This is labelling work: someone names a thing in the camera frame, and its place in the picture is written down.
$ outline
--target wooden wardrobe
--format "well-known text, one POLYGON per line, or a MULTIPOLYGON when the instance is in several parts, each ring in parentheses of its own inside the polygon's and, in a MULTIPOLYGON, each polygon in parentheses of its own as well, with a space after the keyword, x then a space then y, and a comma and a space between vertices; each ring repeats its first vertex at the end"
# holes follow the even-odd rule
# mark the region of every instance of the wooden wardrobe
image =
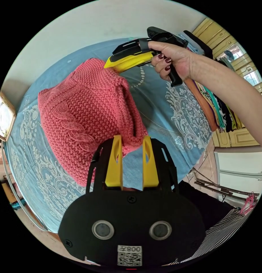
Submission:
MULTIPOLYGON (((193 31, 193 34, 213 50, 214 59, 220 58, 227 49, 232 50, 237 48, 235 52, 238 52, 238 58, 231 62, 233 68, 241 77, 248 78, 253 75, 255 80, 250 83, 262 94, 262 79, 255 64, 252 62, 251 58, 245 52, 242 46, 239 45, 235 38, 225 29, 210 18, 206 18, 193 31)), ((233 132, 229 133, 220 133, 218 130, 216 130, 213 133, 213 142, 215 147, 259 145, 244 125, 242 129, 234 130, 233 132)))

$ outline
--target picture frame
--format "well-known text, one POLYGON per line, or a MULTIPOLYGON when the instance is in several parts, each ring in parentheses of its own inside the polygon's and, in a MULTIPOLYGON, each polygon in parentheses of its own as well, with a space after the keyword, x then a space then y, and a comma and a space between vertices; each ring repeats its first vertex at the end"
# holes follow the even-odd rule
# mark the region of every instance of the picture frame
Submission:
POLYGON ((0 140, 7 142, 11 134, 14 122, 16 119, 16 112, 13 105, 0 91, 0 140))

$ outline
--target pink knit sweater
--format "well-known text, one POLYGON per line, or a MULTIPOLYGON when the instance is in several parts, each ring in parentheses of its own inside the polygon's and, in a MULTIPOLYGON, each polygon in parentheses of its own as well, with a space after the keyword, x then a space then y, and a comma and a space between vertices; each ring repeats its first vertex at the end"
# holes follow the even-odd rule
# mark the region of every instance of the pink knit sweater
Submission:
POLYGON ((104 64, 89 59, 57 86, 38 94, 50 147, 81 186, 86 186, 92 156, 102 142, 120 134, 124 156, 139 148, 147 135, 126 79, 104 64))

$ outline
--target bed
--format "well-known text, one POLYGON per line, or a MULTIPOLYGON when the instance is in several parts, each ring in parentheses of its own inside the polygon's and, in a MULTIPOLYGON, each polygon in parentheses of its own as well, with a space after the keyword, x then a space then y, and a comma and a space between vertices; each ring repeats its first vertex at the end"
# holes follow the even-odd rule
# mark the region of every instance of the bed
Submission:
MULTIPOLYGON (((51 151, 41 128, 38 93, 57 85, 79 64, 96 57, 107 60, 112 51, 131 38, 91 45, 62 58, 28 89, 17 109, 17 118, 4 150, 12 175, 35 216, 50 232, 57 233, 65 210, 85 194, 64 171, 51 151)), ((150 137, 165 143, 177 167, 180 182, 197 163, 211 139, 208 121, 185 84, 171 88, 151 65, 121 74, 150 137)), ((125 187, 142 188, 142 148, 123 160, 125 187)))

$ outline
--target finger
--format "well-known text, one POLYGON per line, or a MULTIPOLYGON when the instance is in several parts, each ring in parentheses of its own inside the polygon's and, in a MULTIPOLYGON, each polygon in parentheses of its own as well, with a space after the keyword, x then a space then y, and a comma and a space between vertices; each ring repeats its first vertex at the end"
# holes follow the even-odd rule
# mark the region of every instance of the finger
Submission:
POLYGON ((160 71, 159 75, 163 80, 171 81, 169 77, 170 71, 171 71, 170 66, 166 66, 164 69, 160 71))
POLYGON ((167 67, 171 63, 172 63, 172 59, 171 58, 167 58, 167 59, 164 59, 164 60, 158 62, 156 64, 156 66, 155 66, 156 72, 160 73, 165 67, 167 67))
POLYGON ((163 43, 163 42, 155 42, 155 41, 149 41, 148 42, 148 47, 156 50, 156 51, 163 51, 165 48, 168 47, 168 43, 163 43))
POLYGON ((152 66, 156 66, 158 62, 162 61, 165 58, 164 54, 156 55, 152 58, 152 66))

